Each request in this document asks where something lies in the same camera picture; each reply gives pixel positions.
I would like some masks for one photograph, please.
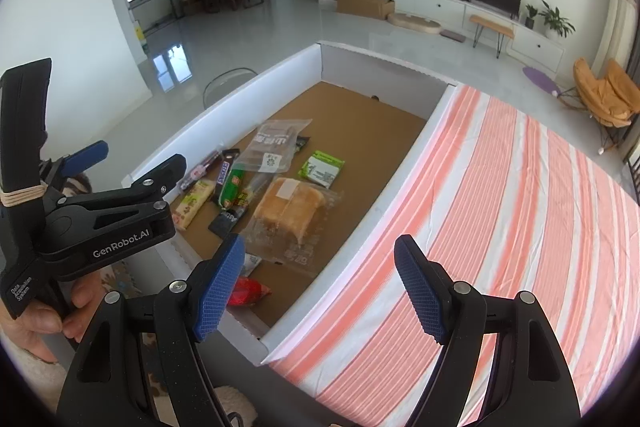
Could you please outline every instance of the screw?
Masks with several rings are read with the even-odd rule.
[[[527,304],[533,304],[536,301],[536,298],[531,292],[520,292],[520,300]]]
[[[118,292],[109,292],[104,296],[104,301],[107,304],[113,304],[120,300],[120,294]]]
[[[453,290],[456,293],[460,293],[462,295],[466,295],[471,291],[471,286],[464,281],[458,281],[453,283]]]
[[[187,283],[185,281],[173,281],[169,285],[169,291],[171,293],[182,293],[187,289]]]

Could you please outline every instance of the qr code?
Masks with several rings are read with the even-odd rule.
[[[262,165],[260,166],[260,172],[276,172],[280,168],[280,160],[282,156],[279,154],[273,154],[270,152],[264,153],[262,157]]]

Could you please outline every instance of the rubber band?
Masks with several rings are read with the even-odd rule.
[[[0,203],[5,207],[16,206],[17,204],[26,203],[27,201],[37,200],[44,196],[47,190],[47,184],[40,182],[40,185],[34,187],[20,188],[12,192],[4,192],[0,189]]]

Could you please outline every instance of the red snack package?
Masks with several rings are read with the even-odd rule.
[[[238,277],[226,304],[228,306],[249,306],[270,293],[271,289],[256,280],[249,279],[249,277]]]

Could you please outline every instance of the potted plant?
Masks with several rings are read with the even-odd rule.
[[[545,0],[542,1],[542,4],[546,9],[540,15],[545,18],[545,26],[548,26],[545,32],[547,39],[557,41],[559,38],[567,38],[570,33],[575,32],[575,27],[569,22],[569,19],[560,15],[558,6],[556,9],[552,9]]]
[[[531,4],[527,4],[527,11],[529,11],[529,15],[525,19],[524,25],[532,30],[535,23],[534,18],[538,15],[538,8],[534,8]]]

